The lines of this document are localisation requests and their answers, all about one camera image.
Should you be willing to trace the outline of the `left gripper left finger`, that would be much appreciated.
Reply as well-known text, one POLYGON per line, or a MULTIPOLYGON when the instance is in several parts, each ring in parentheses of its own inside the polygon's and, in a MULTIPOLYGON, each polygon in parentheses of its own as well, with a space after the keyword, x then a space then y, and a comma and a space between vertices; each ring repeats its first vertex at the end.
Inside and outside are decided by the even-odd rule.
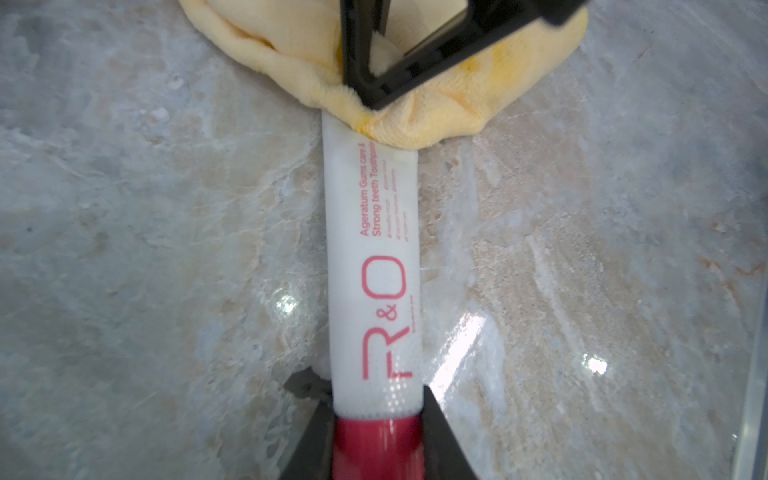
POLYGON ((284 387, 299 399, 316 400, 317 405, 280 480, 329 480, 335 431, 331 382, 311 368, 293 373, 284 387))

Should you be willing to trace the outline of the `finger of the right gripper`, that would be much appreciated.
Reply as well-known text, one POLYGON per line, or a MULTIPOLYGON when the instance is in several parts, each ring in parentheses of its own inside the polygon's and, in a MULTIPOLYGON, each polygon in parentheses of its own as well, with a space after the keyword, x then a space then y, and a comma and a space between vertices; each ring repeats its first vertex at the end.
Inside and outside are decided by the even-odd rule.
POLYGON ((469 1, 466 8, 382 73, 370 68, 373 35, 386 32, 388 1, 340 2, 344 84, 380 110, 461 61, 542 19, 560 27, 583 1, 469 1))

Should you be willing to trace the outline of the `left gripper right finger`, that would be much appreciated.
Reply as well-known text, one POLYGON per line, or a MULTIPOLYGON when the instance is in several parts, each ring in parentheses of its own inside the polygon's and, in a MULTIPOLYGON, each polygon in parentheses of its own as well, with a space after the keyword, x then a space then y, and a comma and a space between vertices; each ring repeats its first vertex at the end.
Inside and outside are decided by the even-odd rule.
POLYGON ((421 412, 426 480, 477 480, 438 401, 424 386, 421 412))

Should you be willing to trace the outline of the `pink cap toothpaste tube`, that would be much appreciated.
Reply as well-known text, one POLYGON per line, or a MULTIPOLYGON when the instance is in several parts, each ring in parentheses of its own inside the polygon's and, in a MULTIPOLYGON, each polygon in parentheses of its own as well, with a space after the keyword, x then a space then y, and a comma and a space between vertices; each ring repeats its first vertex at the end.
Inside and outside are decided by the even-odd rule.
POLYGON ((417 162, 322 117, 336 479, 421 479, 417 162))

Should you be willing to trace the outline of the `yellow cleaning cloth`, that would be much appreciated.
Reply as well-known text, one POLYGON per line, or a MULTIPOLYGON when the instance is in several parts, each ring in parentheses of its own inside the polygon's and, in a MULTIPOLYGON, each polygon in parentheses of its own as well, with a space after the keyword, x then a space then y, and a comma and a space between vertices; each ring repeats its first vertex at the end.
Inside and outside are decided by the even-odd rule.
POLYGON ((273 79, 302 104, 328 111, 392 147, 418 150, 474 135, 564 62, 588 25, 581 7, 562 26, 536 20, 426 81, 381 110, 370 110, 342 81, 336 1, 184 1, 208 40, 236 62, 273 79))

